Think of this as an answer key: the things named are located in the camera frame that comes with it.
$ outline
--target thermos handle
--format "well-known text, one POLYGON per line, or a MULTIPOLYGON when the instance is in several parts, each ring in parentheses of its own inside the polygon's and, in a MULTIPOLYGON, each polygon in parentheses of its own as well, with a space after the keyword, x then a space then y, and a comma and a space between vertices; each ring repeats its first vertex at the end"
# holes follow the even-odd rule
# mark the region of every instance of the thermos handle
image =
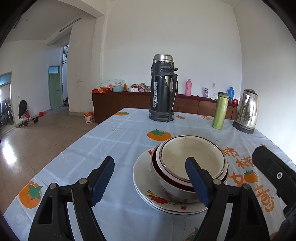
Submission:
POLYGON ((174 108, 174 103, 177 97, 177 93, 178 93, 178 80, 177 80, 177 74, 173 74, 173 100, 170 102, 170 108, 169 108, 169 112, 173 112, 173 108, 174 108))

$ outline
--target thermos lid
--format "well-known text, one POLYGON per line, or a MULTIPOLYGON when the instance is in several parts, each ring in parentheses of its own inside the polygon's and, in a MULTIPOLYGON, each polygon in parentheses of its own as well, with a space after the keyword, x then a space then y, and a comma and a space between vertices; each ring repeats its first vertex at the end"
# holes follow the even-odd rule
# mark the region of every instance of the thermos lid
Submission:
POLYGON ((244 91, 257 95, 256 92, 252 89, 245 89, 244 91))
POLYGON ((224 93, 224 92, 220 92, 220 91, 219 91, 219 92, 218 92, 218 96, 229 99, 229 94, 224 93))
POLYGON ((171 55, 164 53, 154 55, 153 62, 156 63, 157 61, 174 62, 171 55))

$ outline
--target power cord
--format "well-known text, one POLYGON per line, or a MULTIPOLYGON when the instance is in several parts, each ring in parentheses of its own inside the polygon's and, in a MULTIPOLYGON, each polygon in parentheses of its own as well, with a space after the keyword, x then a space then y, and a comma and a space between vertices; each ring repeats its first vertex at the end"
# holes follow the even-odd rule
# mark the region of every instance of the power cord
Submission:
POLYGON ((211 99, 213 99, 213 98, 214 98, 214 96, 215 96, 215 94, 216 94, 216 91, 215 91, 215 85, 213 86, 213 89, 214 89, 214 94, 213 94, 213 96, 212 96, 212 98, 211 98, 211 99))

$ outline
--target light blue tablecloth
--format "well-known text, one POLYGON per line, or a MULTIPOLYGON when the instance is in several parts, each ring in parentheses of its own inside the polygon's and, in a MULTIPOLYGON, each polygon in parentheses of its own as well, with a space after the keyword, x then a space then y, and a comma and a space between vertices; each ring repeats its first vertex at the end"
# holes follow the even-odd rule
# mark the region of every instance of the light blue tablecloth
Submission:
MULTIPOLYGON (((214 142, 224 149, 230 166, 231 176, 227 184, 239 185, 241 178, 250 185, 267 220, 269 232, 278 230, 284 219, 285 204, 276 195, 275 188, 252 167, 250 157, 254 149, 266 145, 279 158, 296 170, 292 161, 268 138, 255 130, 253 135, 245 134, 232 127, 231 120, 225 120, 223 130, 212 128, 212 117, 176 113, 185 119, 176 118, 169 123, 152 121, 148 110, 125 108, 128 115, 113 115, 85 134, 60 153, 32 181, 43 188, 50 183, 59 186, 74 184, 87 177, 92 169, 98 168, 106 156, 115 160, 115 171, 103 195, 102 201, 94 208, 94 214, 108 241, 171 240, 183 241, 195 227, 199 227, 205 212, 195 215, 163 214, 148 206, 137 194, 133 184, 133 165, 138 156, 159 141, 147 137, 152 130, 163 130, 172 136, 182 134, 198 135, 214 142), (253 170, 255 174, 246 177, 244 173, 253 170)), ((226 214, 218 240, 224 240, 231 213, 231 204, 226 214)), ((77 225, 73 204, 68 204, 69 216, 75 240, 82 240, 77 225)), ((24 207, 17 196, 4 214, 8 224, 20 240, 27 240, 37 207, 24 207)))

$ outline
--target tiled floor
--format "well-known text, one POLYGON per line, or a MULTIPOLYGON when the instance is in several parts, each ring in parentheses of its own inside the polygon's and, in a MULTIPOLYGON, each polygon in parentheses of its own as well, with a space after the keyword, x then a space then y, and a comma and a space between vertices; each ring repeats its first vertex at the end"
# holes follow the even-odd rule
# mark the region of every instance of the tiled floor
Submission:
POLYGON ((7 133, 8 131, 10 131, 11 129, 15 128, 15 125, 14 124, 7 124, 7 125, 4 125, 4 126, 1 126, 1 130, 0 130, 0 135, 4 135, 5 133, 7 133))
POLYGON ((52 110, 39 122, 15 128, 1 137, 0 210, 2 213, 22 188, 65 148, 93 129, 69 108, 52 110))

